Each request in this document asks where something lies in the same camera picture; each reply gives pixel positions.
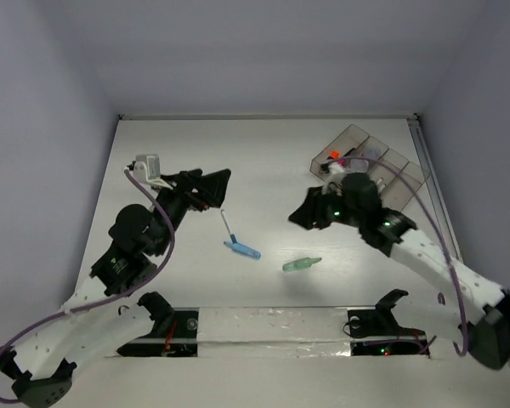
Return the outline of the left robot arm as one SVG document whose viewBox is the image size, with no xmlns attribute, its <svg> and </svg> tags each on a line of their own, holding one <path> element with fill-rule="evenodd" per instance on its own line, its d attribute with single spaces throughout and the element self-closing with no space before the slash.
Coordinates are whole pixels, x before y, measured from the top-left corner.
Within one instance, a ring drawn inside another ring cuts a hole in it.
<svg viewBox="0 0 510 408">
<path fill-rule="evenodd" d="M 51 407 L 95 360 L 173 326 L 171 304 L 158 292 L 142 290 L 166 268 L 186 213 L 223 205 L 231 171 L 161 175 L 135 161 L 123 172 L 151 205 L 125 206 L 109 229 L 109 248 L 82 284 L 56 313 L 0 348 L 0 372 L 12 381 L 15 404 Z"/>
</svg>

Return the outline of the clear jar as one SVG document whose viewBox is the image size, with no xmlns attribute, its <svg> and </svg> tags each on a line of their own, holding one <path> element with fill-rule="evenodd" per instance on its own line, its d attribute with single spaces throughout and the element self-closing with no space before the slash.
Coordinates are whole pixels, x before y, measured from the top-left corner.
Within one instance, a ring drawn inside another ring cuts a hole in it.
<svg viewBox="0 0 510 408">
<path fill-rule="evenodd" d="M 366 173 L 370 163 L 363 158 L 350 159 L 348 163 L 348 170 L 351 173 Z"/>
<path fill-rule="evenodd" d="M 386 149 L 383 149 L 379 146 L 367 145 L 363 149 L 362 156 L 367 159 L 378 161 L 386 153 L 386 151 Z"/>
</svg>

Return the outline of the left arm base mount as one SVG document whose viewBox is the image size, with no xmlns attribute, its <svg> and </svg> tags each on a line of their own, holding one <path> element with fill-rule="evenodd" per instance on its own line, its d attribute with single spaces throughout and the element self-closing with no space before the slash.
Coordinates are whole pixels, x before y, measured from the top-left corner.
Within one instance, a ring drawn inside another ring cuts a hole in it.
<svg viewBox="0 0 510 408">
<path fill-rule="evenodd" d="M 121 357 L 197 357 L 199 309 L 174 309 L 158 292 L 148 292 L 137 302 L 150 312 L 152 328 L 117 349 Z"/>
</svg>

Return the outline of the blue utility knife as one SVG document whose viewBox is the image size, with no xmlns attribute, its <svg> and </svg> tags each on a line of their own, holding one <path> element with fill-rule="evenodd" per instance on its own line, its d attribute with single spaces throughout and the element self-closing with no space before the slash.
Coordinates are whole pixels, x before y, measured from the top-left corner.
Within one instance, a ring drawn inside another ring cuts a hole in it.
<svg viewBox="0 0 510 408">
<path fill-rule="evenodd" d="M 224 245 L 228 247 L 232 252 L 240 254 L 241 256 L 256 260 L 261 258 L 261 253 L 259 251 L 256 251 L 249 246 L 245 246 L 240 242 L 225 241 Z"/>
</svg>

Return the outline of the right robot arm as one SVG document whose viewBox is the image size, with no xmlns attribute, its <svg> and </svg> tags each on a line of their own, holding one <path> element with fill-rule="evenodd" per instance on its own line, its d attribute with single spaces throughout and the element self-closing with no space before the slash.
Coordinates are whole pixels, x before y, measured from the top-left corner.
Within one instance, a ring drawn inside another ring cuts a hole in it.
<svg viewBox="0 0 510 408">
<path fill-rule="evenodd" d="M 288 220 L 305 230 L 323 230 L 333 223 L 354 227 L 365 244 L 442 294 L 444 304 L 423 310 L 402 306 L 399 300 L 405 291 L 391 291 L 374 307 L 374 322 L 381 332 L 421 329 L 451 340 L 459 353 L 494 371 L 510 360 L 510 288 L 452 258 L 413 220 L 385 207 L 377 184 L 367 174 L 339 174 L 321 187 L 308 188 Z"/>
</svg>

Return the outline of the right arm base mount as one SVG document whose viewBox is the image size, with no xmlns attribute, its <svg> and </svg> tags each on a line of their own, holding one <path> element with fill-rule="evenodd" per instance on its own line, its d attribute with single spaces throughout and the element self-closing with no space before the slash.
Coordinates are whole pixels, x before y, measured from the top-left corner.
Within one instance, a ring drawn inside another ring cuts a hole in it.
<svg viewBox="0 0 510 408">
<path fill-rule="evenodd" d="M 403 327 L 394 317 L 393 308 L 407 295 L 407 291 L 393 289 L 371 308 L 347 312 L 342 331 L 351 339 L 353 356 L 430 356 L 429 341 L 425 332 Z"/>
</svg>

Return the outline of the orange highlighter marker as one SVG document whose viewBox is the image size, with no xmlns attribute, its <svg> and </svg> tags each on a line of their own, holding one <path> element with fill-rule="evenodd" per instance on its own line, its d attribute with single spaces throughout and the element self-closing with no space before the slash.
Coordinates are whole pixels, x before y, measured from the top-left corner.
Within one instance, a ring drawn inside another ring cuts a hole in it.
<svg viewBox="0 0 510 408">
<path fill-rule="evenodd" d="M 326 158 L 328 162 L 335 162 L 341 157 L 341 154 L 338 150 L 333 150 L 329 156 Z"/>
</svg>

